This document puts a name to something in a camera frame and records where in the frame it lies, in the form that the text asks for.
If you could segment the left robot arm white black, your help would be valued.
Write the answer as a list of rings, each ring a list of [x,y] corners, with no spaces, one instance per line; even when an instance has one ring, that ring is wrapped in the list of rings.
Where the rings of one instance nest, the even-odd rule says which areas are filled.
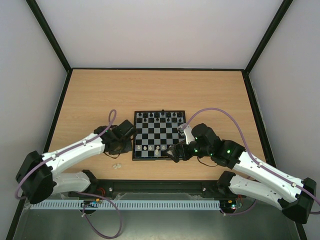
[[[136,128],[125,120],[120,125],[100,126],[84,139],[53,152],[30,152],[15,179],[30,204],[38,204],[50,196],[80,192],[94,194],[99,181],[90,170],[66,173],[70,167],[90,157],[120,155],[131,150]]]

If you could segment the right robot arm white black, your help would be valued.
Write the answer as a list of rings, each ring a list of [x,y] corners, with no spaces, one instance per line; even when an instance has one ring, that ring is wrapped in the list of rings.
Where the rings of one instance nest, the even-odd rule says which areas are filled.
[[[217,165],[229,169],[216,183],[222,195],[232,193],[251,197],[276,207],[296,223],[307,223],[317,188],[314,180],[309,177],[300,179],[280,171],[249,153],[242,145],[220,139],[204,123],[193,128],[183,124],[178,130],[185,139],[164,151],[171,160],[177,163],[192,157],[209,157]]]

